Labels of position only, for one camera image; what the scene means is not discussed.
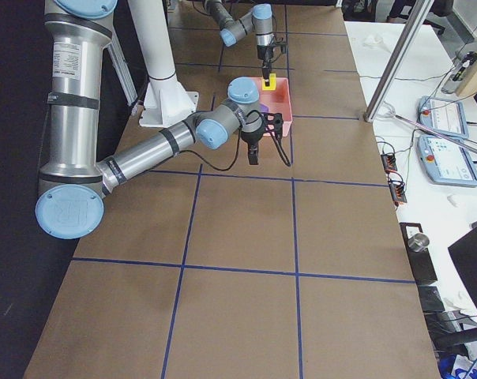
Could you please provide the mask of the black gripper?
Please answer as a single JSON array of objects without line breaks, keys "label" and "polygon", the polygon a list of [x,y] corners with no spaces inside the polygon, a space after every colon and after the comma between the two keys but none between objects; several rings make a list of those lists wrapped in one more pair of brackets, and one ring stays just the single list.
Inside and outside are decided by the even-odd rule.
[{"label": "black gripper", "polygon": [[248,145],[249,165],[259,164],[259,141],[267,133],[276,146],[282,145],[283,115],[281,113],[268,113],[251,111],[253,121],[246,123],[242,128],[241,138]]},{"label": "black gripper", "polygon": [[270,86],[271,65],[287,51],[287,42],[276,37],[257,37],[257,58],[262,60],[261,75],[265,87]]}]

